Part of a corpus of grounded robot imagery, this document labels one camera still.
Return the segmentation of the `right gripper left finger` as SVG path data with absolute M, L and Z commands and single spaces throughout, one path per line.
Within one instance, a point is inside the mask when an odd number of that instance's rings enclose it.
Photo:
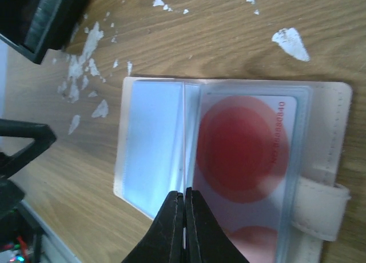
M 150 228 L 123 262 L 183 262 L 184 199 L 171 191 Z

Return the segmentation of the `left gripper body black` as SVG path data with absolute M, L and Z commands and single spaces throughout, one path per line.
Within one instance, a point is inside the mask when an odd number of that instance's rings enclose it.
M 28 246 L 40 246 L 43 229 L 23 204 L 25 193 L 12 181 L 1 179 L 1 245 L 20 237 Z

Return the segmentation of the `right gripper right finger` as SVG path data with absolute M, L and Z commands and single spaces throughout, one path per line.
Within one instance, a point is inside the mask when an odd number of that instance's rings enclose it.
M 186 262 L 248 262 L 218 224 L 198 190 L 186 189 Z

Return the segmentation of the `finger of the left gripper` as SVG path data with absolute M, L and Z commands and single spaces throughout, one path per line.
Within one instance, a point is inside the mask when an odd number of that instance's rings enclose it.
M 1 152 L 1 179 L 8 179 L 45 152 L 57 136 L 47 124 L 1 119 L 1 137 L 29 138 L 33 142 L 13 155 Z

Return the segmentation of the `beige card holder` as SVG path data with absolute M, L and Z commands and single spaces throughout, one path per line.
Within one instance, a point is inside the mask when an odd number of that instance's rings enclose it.
M 350 191 L 336 182 L 343 82 L 126 77 L 114 194 L 152 220 L 126 262 L 319 262 Z

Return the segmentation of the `red white april card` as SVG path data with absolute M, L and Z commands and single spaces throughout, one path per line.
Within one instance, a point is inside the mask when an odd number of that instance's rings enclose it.
M 287 201 L 297 101 L 202 97 L 193 188 L 250 262 L 275 262 Z

